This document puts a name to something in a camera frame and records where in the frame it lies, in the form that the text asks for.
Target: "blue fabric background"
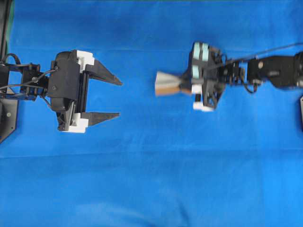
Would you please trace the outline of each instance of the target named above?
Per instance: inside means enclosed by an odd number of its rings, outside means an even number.
[[[302,41],[302,12],[300,0],[17,0],[23,63],[90,51],[124,85],[89,83],[87,111],[121,116],[86,134],[57,131],[41,99],[20,103],[0,146],[0,225],[302,226],[301,90],[227,87],[214,113],[154,95],[156,71],[183,73],[194,41],[234,58]]]

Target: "light blue component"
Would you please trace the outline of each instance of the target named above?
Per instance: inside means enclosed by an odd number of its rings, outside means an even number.
[[[200,51],[201,51],[201,49],[200,49],[200,43],[195,43],[194,44],[194,56],[193,56],[194,59],[199,60]]]
[[[197,65],[193,65],[193,78],[199,79],[199,67]]]
[[[208,61],[208,44],[202,44],[202,60]]]

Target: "screw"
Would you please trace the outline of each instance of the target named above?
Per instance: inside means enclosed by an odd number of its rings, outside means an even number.
[[[263,68],[263,62],[262,62],[262,61],[259,62],[258,68],[259,68],[259,69]]]
[[[32,78],[32,81],[33,81],[34,83],[38,83],[38,78],[37,78],[37,77],[33,77],[33,78]]]

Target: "black wire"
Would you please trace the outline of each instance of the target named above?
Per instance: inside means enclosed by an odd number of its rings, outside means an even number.
[[[245,90],[247,90],[247,92],[249,92],[249,93],[251,93],[251,94],[256,93],[257,87],[254,87],[254,90],[253,90],[253,91],[250,90],[250,89],[248,88],[248,84],[247,84],[247,83],[244,83],[244,80],[242,79],[241,76],[239,76],[239,77],[240,77],[240,80],[241,80],[242,85],[244,86]]]
[[[42,73],[39,77],[37,77],[37,78],[35,79],[35,82],[38,82],[39,79],[41,79],[42,77],[44,77],[46,74],[52,73],[52,72],[56,72],[56,70],[48,70],[48,71],[46,71],[45,73]],[[10,85],[6,85],[6,86],[3,86],[3,87],[0,87],[0,90],[5,89],[5,88],[8,88],[8,87],[23,87],[23,86],[41,88],[41,87],[39,87],[39,86],[29,85],[30,83],[33,83],[33,82],[34,82],[34,81],[31,80],[31,81],[25,82],[25,83],[23,83],[23,84],[10,84]]]
[[[268,52],[282,50],[282,49],[286,49],[286,48],[289,48],[289,47],[292,47],[292,46],[300,46],[300,45],[303,45],[303,42],[267,49],[267,50],[264,50],[264,51],[260,51],[260,52],[254,53],[254,54],[244,56],[242,58],[237,58],[235,60],[226,61],[225,63],[219,63],[219,64],[211,65],[211,66],[208,66],[208,67],[204,68],[204,70],[214,70],[214,69],[219,68],[221,66],[233,64],[236,61],[244,61],[248,58],[254,58],[254,57],[256,57],[257,55],[260,55],[260,54],[265,54],[265,53],[268,53]]]
[[[11,57],[14,58],[15,63],[16,63],[17,65],[20,65],[20,64],[21,64],[19,57],[18,57],[17,55],[15,55],[14,53],[8,53],[8,54],[6,54],[6,55],[1,59],[1,62],[5,63],[6,60],[7,60],[7,58],[8,58],[9,56],[11,56]]]

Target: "metal bracket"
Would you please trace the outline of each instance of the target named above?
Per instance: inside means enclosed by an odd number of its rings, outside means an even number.
[[[302,116],[302,124],[303,124],[303,97],[300,98],[300,105],[301,105],[301,116]]]
[[[8,94],[14,92],[8,88]],[[2,110],[0,110],[0,143],[2,143],[16,129],[18,100],[0,99]]]

